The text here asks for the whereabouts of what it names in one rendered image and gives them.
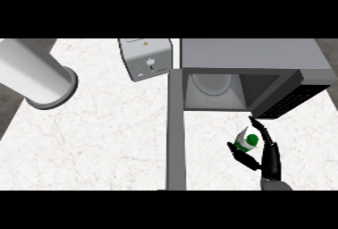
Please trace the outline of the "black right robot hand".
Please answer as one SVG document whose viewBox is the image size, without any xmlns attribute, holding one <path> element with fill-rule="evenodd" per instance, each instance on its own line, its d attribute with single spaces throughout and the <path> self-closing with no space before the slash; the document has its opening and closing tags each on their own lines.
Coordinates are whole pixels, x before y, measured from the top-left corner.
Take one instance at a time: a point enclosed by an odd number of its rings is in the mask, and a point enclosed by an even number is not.
<svg viewBox="0 0 338 229">
<path fill-rule="evenodd" d="M 260 121 L 257 121 L 253 116 L 250 116 L 250 120 L 254 128 L 260 132 L 262 143 L 265 143 L 262 162 L 257 162 L 256 159 L 235 147 L 234 142 L 229 142 L 228 146 L 232 151 L 232 156 L 254 171 L 257 169 L 262 170 L 263 178 L 280 181 L 282 179 L 282 161 L 278 143 L 272 140 L 269 130 Z"/>
</svg>

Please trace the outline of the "grey microwave door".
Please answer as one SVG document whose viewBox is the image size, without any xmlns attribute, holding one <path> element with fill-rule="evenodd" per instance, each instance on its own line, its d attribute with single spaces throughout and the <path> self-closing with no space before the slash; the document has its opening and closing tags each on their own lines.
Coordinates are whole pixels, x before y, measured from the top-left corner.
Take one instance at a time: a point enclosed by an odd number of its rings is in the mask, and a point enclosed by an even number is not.
<svg viewBox="0 0 338 229">
<path fill-rule="evenodd" d="M 182 70 L 169 72 L 167 187 L 187 190 Z"/>
</svg>

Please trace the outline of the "grey microwave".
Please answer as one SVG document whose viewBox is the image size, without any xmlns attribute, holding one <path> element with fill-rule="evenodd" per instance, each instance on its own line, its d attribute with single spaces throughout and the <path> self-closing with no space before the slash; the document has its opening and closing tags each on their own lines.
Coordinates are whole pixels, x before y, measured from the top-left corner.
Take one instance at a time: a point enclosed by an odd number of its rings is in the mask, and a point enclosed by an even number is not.
<svg viewBox="0 0 338 229">
<path fill-rule="evenodd" d="M 185 38 L 181 49 L 188 111 L 274 120 L 338 82 L 312 38 Z"/>
</svg>

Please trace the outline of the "grey toaster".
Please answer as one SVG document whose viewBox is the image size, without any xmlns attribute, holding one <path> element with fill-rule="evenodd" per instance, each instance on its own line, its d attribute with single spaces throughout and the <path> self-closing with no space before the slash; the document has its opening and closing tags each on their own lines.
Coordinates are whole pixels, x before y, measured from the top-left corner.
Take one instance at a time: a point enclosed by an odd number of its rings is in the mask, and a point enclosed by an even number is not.
<svg viewBox="0 0 338 229">
<path fill-rule="evenodd" d="M 133 82 L 170 72 L 173 45 L 169 38 L 120 38 L 120 54 Z"/>
</svg>

